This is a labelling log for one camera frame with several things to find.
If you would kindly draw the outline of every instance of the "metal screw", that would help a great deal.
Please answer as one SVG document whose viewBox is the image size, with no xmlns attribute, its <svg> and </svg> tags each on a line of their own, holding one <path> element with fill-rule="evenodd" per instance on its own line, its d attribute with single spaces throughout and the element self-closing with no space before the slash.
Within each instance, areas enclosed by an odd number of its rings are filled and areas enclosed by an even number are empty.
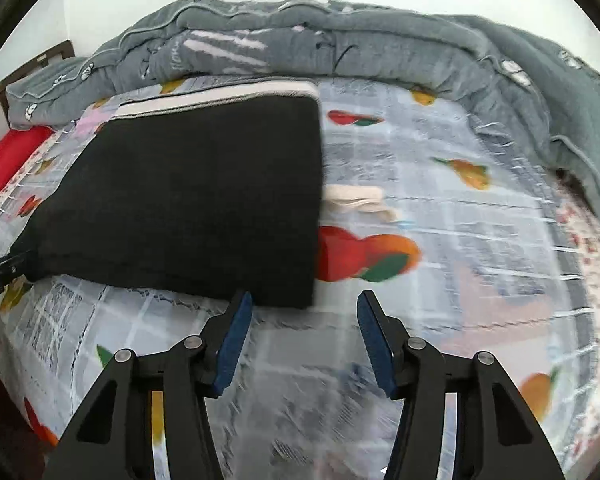
<svg viewBox="0 0 600 480">
<path fill-rule="evenodd" d="M 184 340 L 184 346 L 189 350 L 200 348 L 202 346 L 202 338 L 197 335 L 190 335 Z"/>
<path fill-rule="evenodd" d="M 127 350 L 126 348 L 118 350 L 114 357 L 119 363 L 125 363 L 131 359 L 131 350 Z"/>
<path fill-rule="evenodd" d="M 421 337 L 410 337 L 407 341 L 407 345 L 414 350 L 422 350 L 427 343 L 425 343 L 424 339 Z"/>
<path fill-rule="evenodd" d="M 496 361 L 496 358 L 489 352 L 480 352 L 478 354 L 478 361 L 480 361 L 483 365 L 492 365 Z"/>
</svg>

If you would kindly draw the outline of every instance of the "red pillow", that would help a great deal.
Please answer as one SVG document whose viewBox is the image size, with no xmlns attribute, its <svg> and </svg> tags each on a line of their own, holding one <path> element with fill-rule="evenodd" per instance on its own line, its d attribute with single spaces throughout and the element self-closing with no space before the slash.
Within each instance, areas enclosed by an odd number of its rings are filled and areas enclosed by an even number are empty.
<svg viewBox="0 0 600 480">
<path fill-rule="evenodd" d="M 52 133 L 46 126 L 34 126 L 26 132 L 9 130 L 0 140 L 0 190 Z"/>
</svg>

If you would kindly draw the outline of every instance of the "mattress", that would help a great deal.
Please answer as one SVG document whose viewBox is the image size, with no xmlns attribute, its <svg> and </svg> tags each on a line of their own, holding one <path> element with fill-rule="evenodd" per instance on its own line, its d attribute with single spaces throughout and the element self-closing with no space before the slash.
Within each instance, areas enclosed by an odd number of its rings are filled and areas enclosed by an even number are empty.
<svg viewBox="0 0 600 480">
<path fill-rule="evenodd" d="M 88 108 L 0 193 L 0 256 L 120 104 L 236 80 L 191 78 Z M 458 104 L 366 80 L 317 83 L 326 183 L 381 187 L 397 219 L 325 206 L 320 257 L 336 264 L 320 267 L 315 305 L 256 308 L 232 385 L 207 401 L 225 477 L 382 478 L 402 405 L 376 386 L 357 327 L 366 288 L 441 351 L 493 352 L 523 394 L 540 381 L 541 398 L 527 401 L 568 470 L 600 432 L 600 270 L 590 252 L 600 226 L 496 125 L 470 124 Z M 362 246 L 379 254 L 372 264 L 357 260 Z M 163 290 L 19 278 L 0 296 L 0 376 L 54 443 L 117 349 L 167 350 L 223 309 Z M 161 396 L 153 400 L 154 462 L 167 478 Z M 449 395 L 442 479 L 454 435 Z"/>
</svg>

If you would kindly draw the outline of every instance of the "black cloth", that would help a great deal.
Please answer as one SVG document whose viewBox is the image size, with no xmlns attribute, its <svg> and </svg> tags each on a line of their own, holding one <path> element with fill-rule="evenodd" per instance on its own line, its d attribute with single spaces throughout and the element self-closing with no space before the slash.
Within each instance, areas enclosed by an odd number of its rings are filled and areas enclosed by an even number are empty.
<svg viewBox="0 0 600 480">
<path fill-rule="evenodd" d="M 322 192 L 318 103 L 265 95 L 110 120 L 11 253 L 69 274 L 212 298 L 308 306 Z"/>
</svg>

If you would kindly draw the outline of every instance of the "folded beige strap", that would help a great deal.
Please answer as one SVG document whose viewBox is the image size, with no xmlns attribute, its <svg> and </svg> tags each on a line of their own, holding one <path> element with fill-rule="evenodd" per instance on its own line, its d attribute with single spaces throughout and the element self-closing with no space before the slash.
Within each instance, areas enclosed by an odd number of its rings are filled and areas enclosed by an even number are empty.
<svg viewBox="0 0 600 480">
<path fill-rule="evenodd" d="M 400 220 L 400 213 L 384 203 L 384 191 L 378 186 L 327 184 L 322 192 L 322 200 L 341 212 L 358 210 L 378 213 L 384 222 Z"/>
</svg>

